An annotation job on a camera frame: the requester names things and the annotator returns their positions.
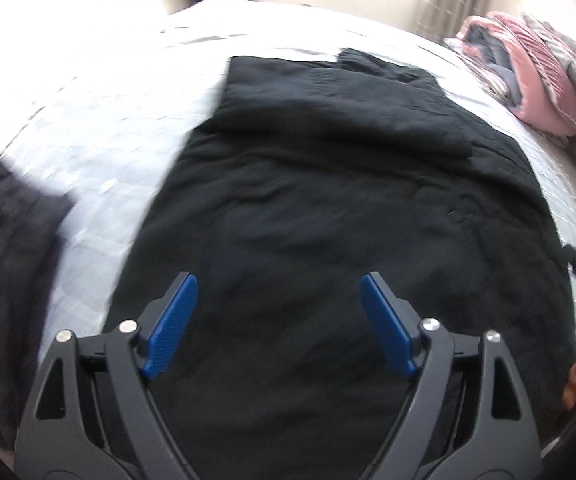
bed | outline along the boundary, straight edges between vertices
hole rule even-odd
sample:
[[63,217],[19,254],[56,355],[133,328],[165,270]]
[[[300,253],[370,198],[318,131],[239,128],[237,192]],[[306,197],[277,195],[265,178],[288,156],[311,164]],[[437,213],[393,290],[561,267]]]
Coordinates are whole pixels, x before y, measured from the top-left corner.
[[[99,52],[59,91],[37,99],[29,119],[3,135],[0,128],[0,153],[17,173],[76,200],[62,225],[66,244],[42,356],[62,328],[79,336],[100,331],[149,203],[190,131],[214,110],[229,58],[332,60],[345,47],[431,72],[450,99],[516,139],[561,240],[576,246],[575,164],[485,93],[453,52],[327,10],[207,0],[169,17],[161,32]],[[2,114],[6,108],[18,110],[19,104],[2,100]],[[576,311],[576,279],[572,288]]]

black garment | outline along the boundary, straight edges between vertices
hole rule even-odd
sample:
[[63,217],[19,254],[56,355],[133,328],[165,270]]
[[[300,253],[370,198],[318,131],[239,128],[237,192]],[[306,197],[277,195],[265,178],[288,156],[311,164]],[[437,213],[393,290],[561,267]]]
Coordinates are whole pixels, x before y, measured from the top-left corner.
[[72,204],[17,180],[0,162],[0,446],[13,449],[36,371],[61,250],[57,228]]
[[352,50],[233,58],[106,329],[181,270],[197,275],[199,303],[152,390],[203,480],[359,478],[405,389],[360,307],[370,270],[452,332],[499,330],[552,432],[575,340],[548,205],[517,143],[423,70]]

blue gripper pad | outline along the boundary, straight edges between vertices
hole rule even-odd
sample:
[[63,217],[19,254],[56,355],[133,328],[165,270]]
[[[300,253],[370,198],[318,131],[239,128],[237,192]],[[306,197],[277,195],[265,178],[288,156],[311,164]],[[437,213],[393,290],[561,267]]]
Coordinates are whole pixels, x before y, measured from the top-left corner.
[[415,327],[418,316],[410,315],[414,312],[412,307],[397,298],[377,272],[366,274],[361,280],[361,305],[391,367],[404,377],[415,375],[418,367],[413,354],[413,335],[395,312],[396,307],[402,307],[403,314],[411,318],[406,319],[405,324]]
[[153,380],[167,368],[193,314],[198,294],[197,279],[188,274],[146,340],[142,373],[147,380]]

folded black fabric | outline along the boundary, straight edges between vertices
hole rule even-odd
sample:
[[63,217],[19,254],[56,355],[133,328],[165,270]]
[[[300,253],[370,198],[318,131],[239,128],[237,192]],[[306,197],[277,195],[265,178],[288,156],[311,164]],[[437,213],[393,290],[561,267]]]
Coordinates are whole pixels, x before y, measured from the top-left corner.
[[181,270],[197,275],[199,303],[152,390],[203,480],[359,478],[405,390],[359,303],[371,270],[452,332],[499,330],[552,433],[576,346],[548,205],[517,143],[423,70],[352,50],[233,58],[213,118],[151,206],[106,329]]
[[72,207],[17,180],[0,162],[0,446],[13,449],[36,372],[46,306]]

pink pillow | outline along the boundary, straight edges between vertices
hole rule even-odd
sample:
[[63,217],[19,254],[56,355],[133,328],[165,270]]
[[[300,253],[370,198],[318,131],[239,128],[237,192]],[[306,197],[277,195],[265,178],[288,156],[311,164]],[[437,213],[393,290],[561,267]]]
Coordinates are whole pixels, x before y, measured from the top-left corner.
[[541,38],[525,22],[504,12],[490,12],[488,17],[506,27],[528,53],[542,81],[549,100],[567,125],[567,137],[576,135],[576,89],[565,69]]
[[501,23],[482,16],[468,16],[463,22],[461,30],[456,35],[463,40],[470,25],[484,27],[490,35],[503,43],[512,68],[519,83],[522,100],[518,107],[509,108],[520,120],[534,128],[552,133],[556,136],[570,136],[570,127],[562,120],[552,101],[548,98],[541,78],[528,53],[519,43],[519,40]]

